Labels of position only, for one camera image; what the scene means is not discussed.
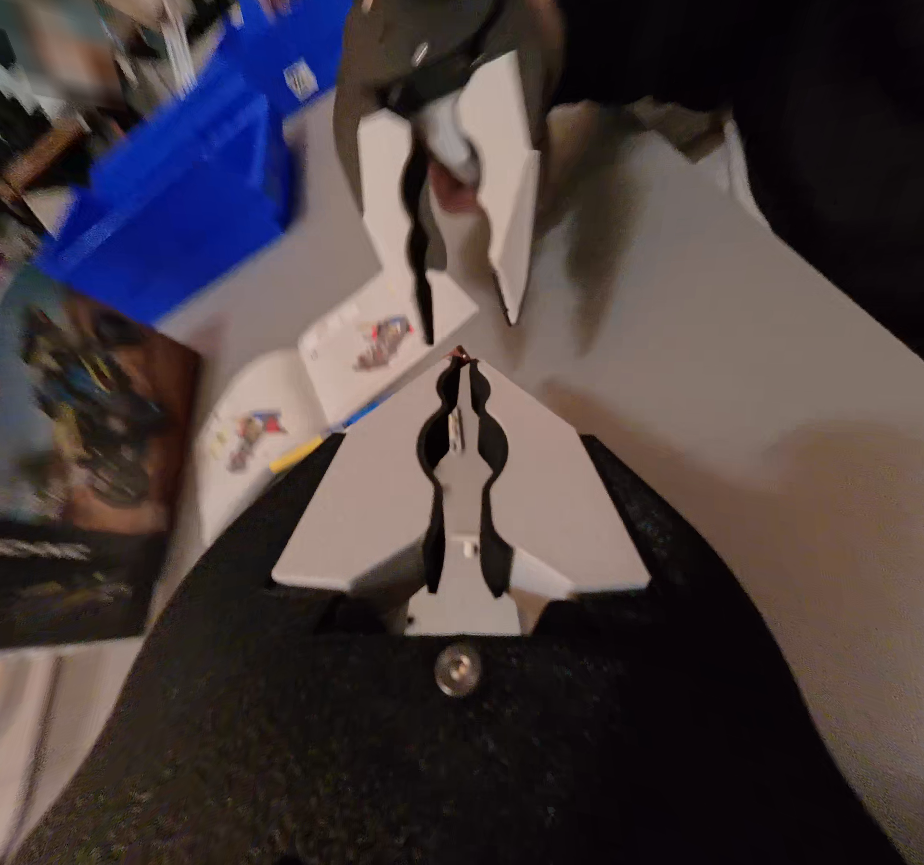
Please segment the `blue plastic bin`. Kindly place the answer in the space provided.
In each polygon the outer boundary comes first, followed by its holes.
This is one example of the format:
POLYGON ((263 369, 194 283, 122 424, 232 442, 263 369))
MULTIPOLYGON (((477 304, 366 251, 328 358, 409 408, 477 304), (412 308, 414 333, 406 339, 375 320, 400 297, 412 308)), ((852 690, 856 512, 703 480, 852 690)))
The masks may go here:
POLYGON ((96 162, 35 264, 155 325, 277 240, 294 210, 281 116, 242 74, 217 61, 186 97, 96 162))

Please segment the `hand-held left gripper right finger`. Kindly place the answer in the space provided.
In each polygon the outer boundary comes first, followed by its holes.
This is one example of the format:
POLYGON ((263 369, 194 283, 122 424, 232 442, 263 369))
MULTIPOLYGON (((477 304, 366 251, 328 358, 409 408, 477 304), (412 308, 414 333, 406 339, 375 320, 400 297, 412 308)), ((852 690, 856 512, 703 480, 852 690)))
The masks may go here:
POLYGON ((651 573, 579 433, 488 363, 468 372, 490 470, 481 573, 492 596, 512 600, 521 634, 552 603, 644 592, 651 573))

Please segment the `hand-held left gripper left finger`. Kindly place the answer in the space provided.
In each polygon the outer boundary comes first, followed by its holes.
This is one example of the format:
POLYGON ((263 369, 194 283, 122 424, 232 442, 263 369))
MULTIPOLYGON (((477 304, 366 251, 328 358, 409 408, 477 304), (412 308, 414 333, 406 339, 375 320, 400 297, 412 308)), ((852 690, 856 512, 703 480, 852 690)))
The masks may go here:
POLYGON ((441 360, 363 416, 340 444, 295 526, 271 580, 345 595, 403 633, 410 599, 427 587, 427 557, 445 552, 442 487, 419 455, 426 425, 456 407, 462 360, 441 360))

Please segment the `person's right hand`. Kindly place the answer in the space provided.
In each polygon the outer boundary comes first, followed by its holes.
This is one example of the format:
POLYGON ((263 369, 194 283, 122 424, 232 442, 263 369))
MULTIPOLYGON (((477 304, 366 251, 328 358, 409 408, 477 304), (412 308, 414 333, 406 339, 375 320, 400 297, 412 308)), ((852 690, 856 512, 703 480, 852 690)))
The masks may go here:
POLYGON ((448 214, 479 212, 478 187, 461 181, 442 163, 430 161, 429 181, 437 204, 448 214))

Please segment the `person's right forearm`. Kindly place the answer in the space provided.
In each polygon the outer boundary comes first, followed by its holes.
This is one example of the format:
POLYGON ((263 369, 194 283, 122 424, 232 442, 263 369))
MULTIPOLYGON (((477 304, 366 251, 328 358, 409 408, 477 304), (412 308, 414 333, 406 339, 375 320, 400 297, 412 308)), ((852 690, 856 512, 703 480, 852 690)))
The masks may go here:
POLYGON ((729 109, 770 229, 923 338, 923 0, 556 0, 555 101, 729 109))

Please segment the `lego chassis assembly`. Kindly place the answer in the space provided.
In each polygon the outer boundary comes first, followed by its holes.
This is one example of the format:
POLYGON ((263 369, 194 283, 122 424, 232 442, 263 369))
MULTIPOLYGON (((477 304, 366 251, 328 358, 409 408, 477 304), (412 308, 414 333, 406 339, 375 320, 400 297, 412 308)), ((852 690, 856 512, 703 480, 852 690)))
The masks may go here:
MULTIPOLYGON (((291 470, 295 465, 300 463, 302 460, 312 454, 317 448, 319 448, 328 437, 335 433, 347 432, 353 425, 362 420, 369 413, 375 411, 389 398, 389 395, 385 397, 379 397, 365 404, 362 408, 351 414, 345 420, 342 420, 341 422, 326 428, 313 439, 290 449, 284 455, 276 458, 269 464, 268 470, 270 471, 271 476, 279 476, 291 470)), ((465 448, 463 418, 458 407, 452 411, 449 417, 448 442, 449 451, 452 453, 461 453, 465 448)))

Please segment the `dark toy set box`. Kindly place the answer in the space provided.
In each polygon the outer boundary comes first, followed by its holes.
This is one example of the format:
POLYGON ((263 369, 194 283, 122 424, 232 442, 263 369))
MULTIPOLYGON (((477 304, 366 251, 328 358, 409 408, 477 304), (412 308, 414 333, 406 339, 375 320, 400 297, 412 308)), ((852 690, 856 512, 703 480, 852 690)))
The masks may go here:
POLYGON ((194 351, 31 264, 2 276, 3 652, 143 632, 200 369, 194 351))

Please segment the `open instruction booklet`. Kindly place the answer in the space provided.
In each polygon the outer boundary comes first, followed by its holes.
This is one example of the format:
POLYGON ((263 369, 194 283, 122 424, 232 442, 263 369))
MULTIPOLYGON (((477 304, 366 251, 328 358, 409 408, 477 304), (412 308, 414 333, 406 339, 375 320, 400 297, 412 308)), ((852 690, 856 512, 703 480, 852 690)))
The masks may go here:
POLYGON ((225 387, 194 448, 201 541, 211 546, 271 482, 269 464, 388 396, 428 358, 413 307, 379 273, 225 387))

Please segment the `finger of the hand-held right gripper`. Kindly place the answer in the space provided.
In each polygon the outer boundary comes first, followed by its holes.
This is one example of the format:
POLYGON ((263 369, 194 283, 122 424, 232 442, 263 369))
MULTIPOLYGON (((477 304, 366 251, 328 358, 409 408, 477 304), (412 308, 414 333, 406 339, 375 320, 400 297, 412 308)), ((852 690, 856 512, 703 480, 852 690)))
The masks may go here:
POLYGON ((433 346, 430 237, 421 221, 428 157, 411 123, 381 109, 359 124, 359 161, 362 218, 372 246, 391 286, 412 304, 422 340, 433 346))
POLYGON ((460 124, 479 159, 488 263, 504 318, 515 326, 529 277, 540 167, 515 51, 472 74, 460 97, 460 124))

